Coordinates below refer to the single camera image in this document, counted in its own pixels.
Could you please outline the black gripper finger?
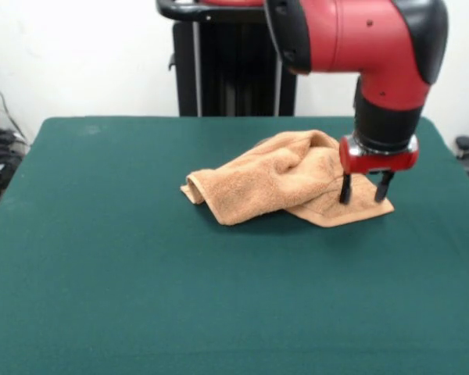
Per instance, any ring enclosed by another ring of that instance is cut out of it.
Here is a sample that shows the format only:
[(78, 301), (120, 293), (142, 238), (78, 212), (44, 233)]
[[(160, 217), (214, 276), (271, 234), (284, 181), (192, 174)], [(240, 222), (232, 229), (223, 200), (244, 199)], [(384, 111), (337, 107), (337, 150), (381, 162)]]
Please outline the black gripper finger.
[(348, 173), (344, 173), (342, 178), (342, 188), (339, 195), (339, 202), (349, 203), (351, 191), (351, 175)]
[(377, 190), (374, 196), (374, 200), (376, 202), (382, 202), (386, 198), (388, 188), (393, 177), (394, 173), (392, 171), (385, 171), (382, 173), (382, 179), (377, 186)]

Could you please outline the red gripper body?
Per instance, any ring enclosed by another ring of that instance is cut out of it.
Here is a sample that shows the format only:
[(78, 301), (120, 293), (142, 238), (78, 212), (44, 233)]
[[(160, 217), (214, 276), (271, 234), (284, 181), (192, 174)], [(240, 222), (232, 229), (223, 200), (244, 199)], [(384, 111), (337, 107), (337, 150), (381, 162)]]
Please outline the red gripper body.
[(394, 153), (373, 152), (359, 144), (351, 134), (339, 142), (339, 159), (346, 174), (409, 170), (414, 167), (418, 156), (419, 142), (415, 135), (406, 148)]

